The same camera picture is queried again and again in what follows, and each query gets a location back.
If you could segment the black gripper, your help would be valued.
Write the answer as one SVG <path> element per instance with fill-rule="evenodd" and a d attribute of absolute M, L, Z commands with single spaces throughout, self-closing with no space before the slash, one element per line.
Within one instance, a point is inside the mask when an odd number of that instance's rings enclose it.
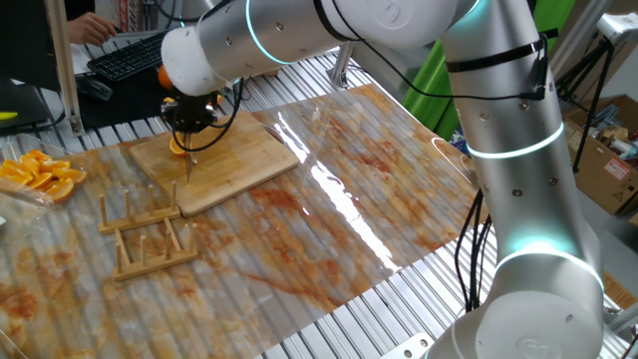
<path fill-rule="evenodd" d="M 191 122 L 191 132 L 198 134 L 205 128 L 217 123 L 215 101 L 212 95 L 178 95 L 175 102 L 163 102 L 160 105 L 160 117 L 171 129 L 182 135 L 187 134 L 186 122 Z"/>

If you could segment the person's bare hand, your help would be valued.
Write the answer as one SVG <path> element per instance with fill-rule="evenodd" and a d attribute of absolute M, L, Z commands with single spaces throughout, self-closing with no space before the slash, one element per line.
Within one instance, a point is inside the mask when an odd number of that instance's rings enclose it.
<path fill-rule="evenodd" d="M 100 47 L 117 35 L 115 24 L 93 12 L 68 21 L 70 42 Z"/>

